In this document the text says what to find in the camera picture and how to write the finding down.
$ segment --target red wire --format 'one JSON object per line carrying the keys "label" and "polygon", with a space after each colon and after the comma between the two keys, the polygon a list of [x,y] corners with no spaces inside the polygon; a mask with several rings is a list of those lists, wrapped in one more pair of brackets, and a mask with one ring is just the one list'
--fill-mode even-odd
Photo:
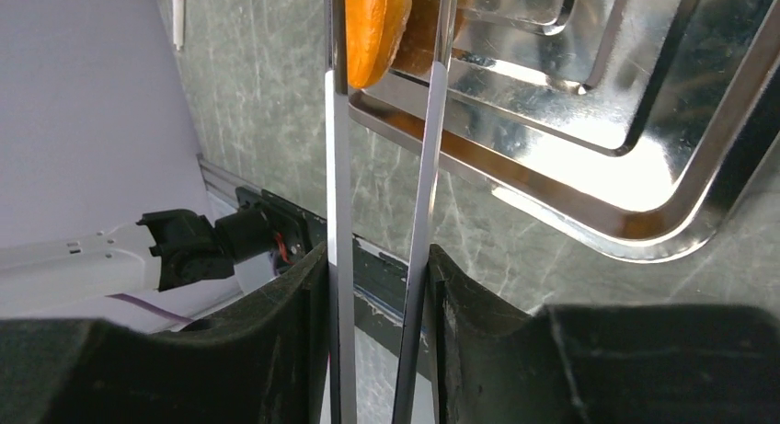
{"label": "red wire", "polygon": [[292,262],[287,258],[287,246],[284,245],[284,240],[281,238],[281,234],[276,233],[273,238],[276,240],[276,245],[279,247],[279,255],[285,263],[292,265]]}

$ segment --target robotic arm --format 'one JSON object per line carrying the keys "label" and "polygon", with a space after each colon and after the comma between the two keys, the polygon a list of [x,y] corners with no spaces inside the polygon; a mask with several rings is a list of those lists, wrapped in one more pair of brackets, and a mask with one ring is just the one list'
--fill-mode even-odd
{"label": "robotic arm", "polygon": [[0,249],[0,316],[122,292],[224,279],[276,247],[267,208],[245,206],[211,226],[188,210],[144,214],[112,231]]}

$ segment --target metal tray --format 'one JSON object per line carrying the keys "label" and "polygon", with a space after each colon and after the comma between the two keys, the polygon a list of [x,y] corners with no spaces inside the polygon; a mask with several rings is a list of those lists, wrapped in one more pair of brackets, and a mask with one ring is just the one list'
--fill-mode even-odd
{"label": "metal tray", "polygon": [[[688,254],[778,133],[751,124],[774,91],[776,4],[459,0],[442,165],[608,256]],[[411,150],[437,9],[412,0],[394,68],[350,96],[354,120]]]}

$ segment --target metal tongs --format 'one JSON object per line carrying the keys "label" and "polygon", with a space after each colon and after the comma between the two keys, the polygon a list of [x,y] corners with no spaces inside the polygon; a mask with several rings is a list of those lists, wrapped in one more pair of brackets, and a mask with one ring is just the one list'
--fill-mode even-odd
{"label": "metal tongs", "polygon": [[[410,422],[414,402],[419,334],[430,252],[430,220],[439,176],[439,153],[450,57],[453,52],[456,7],[457,0],[441,0],[439,4],[412,227],[393,424]],[[331,306],[330,410],[331,422],[334,424],[352,424],[357,422],[357,407],[345,0],[325,0],[325,10],[327,256]]]}

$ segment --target white marker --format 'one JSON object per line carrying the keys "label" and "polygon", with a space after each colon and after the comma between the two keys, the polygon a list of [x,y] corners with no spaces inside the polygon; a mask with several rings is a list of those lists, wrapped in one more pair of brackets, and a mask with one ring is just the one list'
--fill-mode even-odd
{"label": "white marker", "polygon": [[184,0],[173,0],[173,45],[177,51],[184,47]]}

